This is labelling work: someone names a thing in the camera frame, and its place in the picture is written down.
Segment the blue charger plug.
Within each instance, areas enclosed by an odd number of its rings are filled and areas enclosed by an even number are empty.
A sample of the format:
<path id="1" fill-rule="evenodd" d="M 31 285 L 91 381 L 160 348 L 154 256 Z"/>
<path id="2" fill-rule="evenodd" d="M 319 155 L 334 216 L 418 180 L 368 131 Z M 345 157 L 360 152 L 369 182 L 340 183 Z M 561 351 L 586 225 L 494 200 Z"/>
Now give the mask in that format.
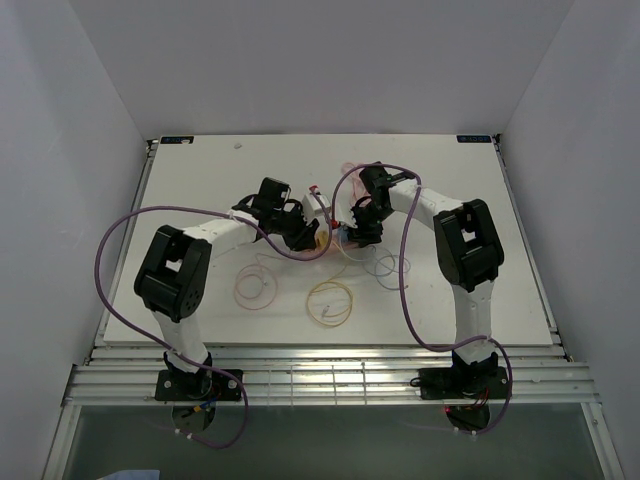
<path id="1" fill-rule="evenodd" d="M 351 229 L 348 226 L 346 225 L 341 226 L 337 231 L 338 243 L 342 245 L 348 244 L 351 241 L 350 233 L 351 233 Z"/>

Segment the yellow charger plug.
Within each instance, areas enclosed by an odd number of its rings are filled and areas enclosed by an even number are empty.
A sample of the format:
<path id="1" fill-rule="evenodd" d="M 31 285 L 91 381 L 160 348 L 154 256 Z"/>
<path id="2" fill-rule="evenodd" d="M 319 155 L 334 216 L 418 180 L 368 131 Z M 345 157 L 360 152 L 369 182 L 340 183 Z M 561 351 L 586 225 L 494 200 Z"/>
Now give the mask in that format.
<path id="1" fill-rule="evenodd" d="M 315 235 L 315 240 L 319 250 L 328 249 L 332 244 L 331 235 L 326 230 L 318 231 Z"/>

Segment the pink power strip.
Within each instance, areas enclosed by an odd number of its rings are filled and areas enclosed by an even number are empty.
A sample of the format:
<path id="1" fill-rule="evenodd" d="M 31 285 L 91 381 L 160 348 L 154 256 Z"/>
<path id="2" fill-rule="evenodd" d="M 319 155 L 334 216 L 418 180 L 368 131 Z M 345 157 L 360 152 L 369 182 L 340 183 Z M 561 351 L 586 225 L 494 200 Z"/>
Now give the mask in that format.
<path id="1" fill-rule="evenodd" d="M 333 231 L 332 240 L 329 240 L 329 232 L 326 229 L 319 230 L 315 234 L 315 245 L 315 253 L 319 253 L 325 248 L 327 248 L 329 252 L 343 251 L 348 254 L 352 251 L 364 250 L 363 246 L 347 238 L 347 232 L 344 229 Z"/>

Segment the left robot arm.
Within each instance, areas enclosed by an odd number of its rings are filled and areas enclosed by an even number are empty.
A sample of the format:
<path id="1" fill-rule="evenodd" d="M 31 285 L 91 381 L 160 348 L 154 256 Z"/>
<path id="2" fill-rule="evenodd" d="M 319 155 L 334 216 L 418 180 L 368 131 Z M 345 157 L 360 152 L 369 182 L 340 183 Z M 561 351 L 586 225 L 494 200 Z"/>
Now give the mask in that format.
<path id="1" fill-rule="evenodd" d="M 200 225 L 160 227 L 134 282 L 134 292 L 158 322 L 170 347 L 164 361 L 171 381 L 190 399 L 205 397 L 212 376 L 211 356 L 201 338 L 196 311 L 203 300 L 210 261 L 267 235 L 278 235 L 293 252 L 316 248 L 324 208 L 308 195 L 288 197 L 288 184 L 265 178 L 256 194 Z"/>

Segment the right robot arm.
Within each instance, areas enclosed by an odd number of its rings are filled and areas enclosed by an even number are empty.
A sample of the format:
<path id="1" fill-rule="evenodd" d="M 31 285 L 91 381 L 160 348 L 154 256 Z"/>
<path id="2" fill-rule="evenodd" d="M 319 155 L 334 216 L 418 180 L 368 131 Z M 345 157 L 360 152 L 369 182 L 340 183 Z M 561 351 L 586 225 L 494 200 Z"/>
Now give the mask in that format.
<path id="1" fill-rule="evenodd" d="M 498 370 L 491 296 L 504 250 L 488 205 L 447 197 L 423 187 L 412 173 L 392 175 L 378 164 L 362 168 L 359 177 L 367 195 L 351 208 L 355 226 L 348 229 L 350 242 L 361 248 L 379 244 L 383 222 L 395 212 L 434 233 L 438 266 L 454 297 L 451 382 L 458 394 L 476 396 Z"/>

